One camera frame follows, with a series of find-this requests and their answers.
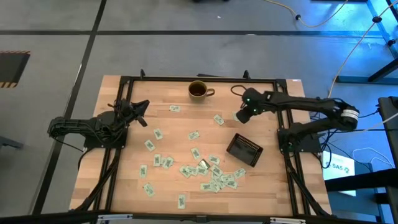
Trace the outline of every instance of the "mug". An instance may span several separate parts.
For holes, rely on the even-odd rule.
[[[193,101],[203,101],[207,96],[213,96],[215,92],[214,89],[207,88],[206,84],[202,81],[193,81],[188,87],[189,97]]]

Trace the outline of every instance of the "concrete floor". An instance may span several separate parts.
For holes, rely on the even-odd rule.
[[[371,0],[381,12],[384,0]],[[324,20],[337,3],[280,0],[300,12],[309,24]],[[0,0],[0,30],[91,30],[100,0]],[[390,12],[383,23],[395,36],[396,21]],[[315,30],[366,30],[371,14],[365,4],[349,3],[324,26]],[[290,13],[261,0],[113,0],[108,1],[100,30],[310,30],[296,23]],[[302,79],[309,97],[326,97],[331,79],[355,46],[357,37],[241,36],[241,35],[102,35],[91,52],[73,118],[89,118],[103,75],[194,76],[197,73],[241,77],[249,70],[256,78]],[[0,135],[23,142],[23,150],[0,151],[0,216],[23,215],[37,191],[52,140],[49,121],[62,115],[75,81],[88,36],[0,35],[0,50],[30,50],[32,56],[17,88],[0,89]],[[342,74],[369,76],[392,60],[381,38],[365,38],[348,60]],[[398,87],[337,84],[334,97],[355,105],[361,114],[376,110],[377,99],[397,95]],[[378,115],[364,118],[358,128],[380,122]],[[383,132],[340,134],[332,139],[347,153],[373,147],[391,161]],[[65,142],[81,147],[79,136]],[[80,152],[63,147],[44,212],[68,209]],[[376,156],[359,152],[359,161]],[[376,170],[388,169],[375,161]]]

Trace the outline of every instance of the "wooden tabletop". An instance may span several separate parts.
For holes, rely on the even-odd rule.
[[[116,99],[120,76],[104,76],[98,95],[94,115],[109,110],[108,103]],[[150,100],[145,114],[148,126],[143,128],[136,122],[131,123],[127,144],[122,150],[119,170],[114,189],[111,210],[129,213],[168,213],[168,214],[212,214],[212,215],[292,215],[289,187],[285,171],[284,158],[279,152],[276,130],[277,115],[271,112],[253,116],[242,124],[233,119],[241,105],[241,98],[233,95],[230,88],[238,83],[207,82],[214,88],[214,96],[208,97],[202,104],[192,103],[188,97],[189,82],[135,81],[132,88],[132,102]],[[304,96],[300,80],[287,80],[288,91],[292,96]],[[258,91],[270,90],[271,84],[242,83]],[[169,111],[170,105],[181,106],[181,112]],[[309,121],[308,112],[293,110],[295,122]],[[225,124],[218,125],[213,117],[219,114]],[[160,128],[164,138],[156,140],[154,129]],[[188,134],[198,131],[200,137],[190,141]],[[251,167],[226,152],[233,136],[239,133],[264,148],[257,165]],[[150,139],[156,149],[149,152],[144,142]],[[219,167],[224,173],[231,174],[239,168],[246,175],[238,179],[236,190],[225,187],[217,194],[203,192],[200,183],[208,182],[206,176],[185,178],[179,168],[182,165],[196,166],[191,148],[198,147],[202,158],[215,155],[221,159]],[[154,154],[171,156],[174,164],[166,170],[154,167]],[[79,206],[93,190],[100,175],[104,149],[94,149],[82,160],[71,208]],[[319,162],[311,154],[301,153],[305,183],[320,205],[330,212],[328,196]],[[139,167],[148,166],[147,177],[141,179]],[[150,183],[155,195],[148,197],[142,188]],[[105,187],[101,207],[106,198]],[[299,210],[302,204],[296,188]],[[179,194],[187,197],[186,209],[177,208]]]

